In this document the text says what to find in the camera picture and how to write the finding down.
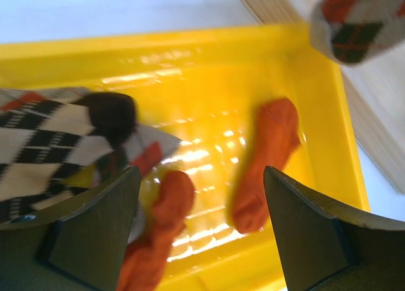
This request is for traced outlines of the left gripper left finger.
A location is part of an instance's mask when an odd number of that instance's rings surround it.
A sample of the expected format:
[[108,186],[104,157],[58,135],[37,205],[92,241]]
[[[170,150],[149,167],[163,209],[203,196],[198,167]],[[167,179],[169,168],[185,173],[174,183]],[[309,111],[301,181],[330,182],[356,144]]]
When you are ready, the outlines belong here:
[[129,168],[1,224],[1,290],[116,290],[140,182]]

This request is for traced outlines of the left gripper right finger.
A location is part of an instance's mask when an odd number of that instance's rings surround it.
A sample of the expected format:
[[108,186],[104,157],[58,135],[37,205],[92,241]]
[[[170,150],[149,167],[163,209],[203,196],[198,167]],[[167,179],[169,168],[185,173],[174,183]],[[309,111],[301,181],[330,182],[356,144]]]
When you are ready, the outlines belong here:
[[404,290],[404,222],[344,204],[273,167],[264,186],[288,290]]

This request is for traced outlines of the grey argyle sock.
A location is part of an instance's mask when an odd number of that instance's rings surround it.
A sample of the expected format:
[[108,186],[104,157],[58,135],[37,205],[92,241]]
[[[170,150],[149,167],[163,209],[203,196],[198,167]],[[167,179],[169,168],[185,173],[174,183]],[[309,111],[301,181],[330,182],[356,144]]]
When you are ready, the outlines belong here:
[[321,0],[309,33],[326,57],[357,65],[404,42],[404,0]]

